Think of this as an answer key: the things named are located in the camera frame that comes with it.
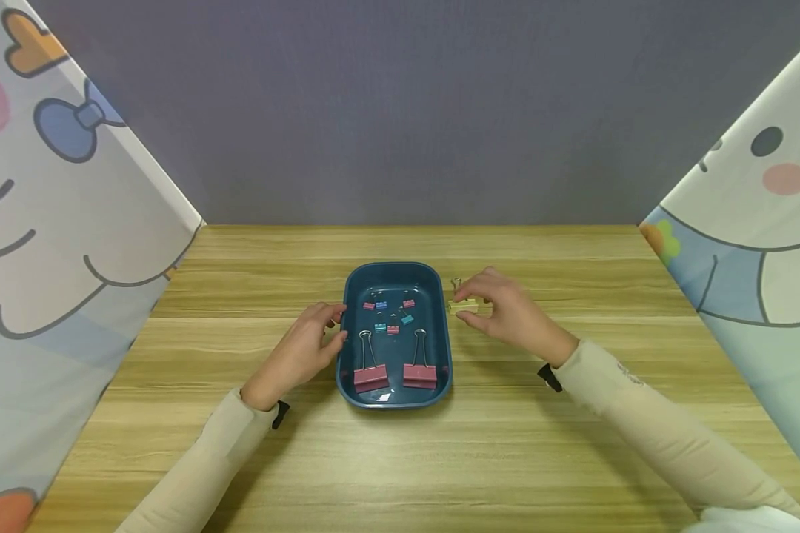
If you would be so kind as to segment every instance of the hand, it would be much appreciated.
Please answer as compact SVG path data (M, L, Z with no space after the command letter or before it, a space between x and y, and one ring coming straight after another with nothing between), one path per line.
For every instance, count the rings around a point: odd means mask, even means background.
M311 380L332 363L344 345L347 332L336 333L326 346L327 327L340 322L344 304L311 305L281 338L270 357L245 382L241 398L250 407L269 411L290 389Z
M454 301L478 296L492 303L491 318L471 311L456 313L457 318L490 337L523 348L555 368L578 347L578 338L562 329L530 299L524 287L488 267L456 288Z

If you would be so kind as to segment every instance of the cartoon curtain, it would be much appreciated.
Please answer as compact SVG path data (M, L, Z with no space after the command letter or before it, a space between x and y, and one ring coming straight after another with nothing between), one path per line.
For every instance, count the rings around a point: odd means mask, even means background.
M800 457L800 53L641 230Z
M20 532L201 219L23 1L0 1L0 533Z

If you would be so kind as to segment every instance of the black wristband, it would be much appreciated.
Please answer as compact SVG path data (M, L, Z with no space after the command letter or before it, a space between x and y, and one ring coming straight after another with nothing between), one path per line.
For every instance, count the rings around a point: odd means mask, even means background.
M544 378L545 385L555 389L555 392L563 392L563 386L557 381L557 376L555 376L555 372L551 369L551 365L547 364L543 366L536 375L540 378Z
M289 409L291 409L290 404L279 400L279 413L276 415L276 419L273 420L273 429L278 429L279 426L281 426L281 422L284 420L284 415L287 414Z

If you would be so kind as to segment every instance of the tray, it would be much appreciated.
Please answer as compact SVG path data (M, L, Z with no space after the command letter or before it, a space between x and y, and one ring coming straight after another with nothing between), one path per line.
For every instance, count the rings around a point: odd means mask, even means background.
M401 322L399 309L404 299L415 301L414 307L404 309L413 318L410 324ZM385 302L384 308L376 309L376 301ZM417 409L433 405L444 397L453 378L453 362L444 294L435 270L423 263L363 264L353 270L346 281L344 303L347 310L341 327L349 335L338 355L335 381L348 402L365 409ZM374 304L374 309L366 309L366 303ZM390 315L396 314L399 332L390 335L387 330L374 330L378 312L383 314L387 326L394 325ZM427 332L422 341L420 334L416 337L418 329ZM354 372L362 368L364 357L359 337L362 330L373 332L370 340L376 363L385 365L388 376L387 386L368 392L357 392L353 381ZM416 363L422 363L421 348L426 347L427 364L435 367L434 389L404 386L404 365L412 363L416 342L419 350ZM367 366L373 366L370 347L367 347Z

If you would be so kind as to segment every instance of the sleeve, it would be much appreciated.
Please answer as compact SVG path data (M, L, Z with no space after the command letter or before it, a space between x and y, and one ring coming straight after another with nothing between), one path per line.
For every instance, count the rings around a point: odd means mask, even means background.
M249 408L232 389L196 443L121 523L116 533L198 533L243 463L264 439L278 407Z
M800 520L774 479L590 341L553 370L570 397L602 417L694 511L770 506Z

